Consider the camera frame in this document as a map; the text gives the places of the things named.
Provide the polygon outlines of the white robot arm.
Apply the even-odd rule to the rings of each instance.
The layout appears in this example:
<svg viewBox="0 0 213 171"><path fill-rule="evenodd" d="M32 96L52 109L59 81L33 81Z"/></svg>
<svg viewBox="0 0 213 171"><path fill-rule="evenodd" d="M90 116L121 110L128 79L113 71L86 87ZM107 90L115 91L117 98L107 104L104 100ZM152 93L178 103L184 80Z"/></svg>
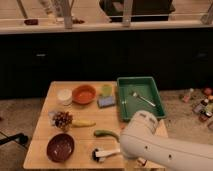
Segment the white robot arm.
<svg viewBox="0 0 213 171"><path fill-rule="evenodd" d="M123 156L142 157L174 171L213 171L213 145L162 137L155 134L157 127L152 113L137 111L120 135Z"/></svg>

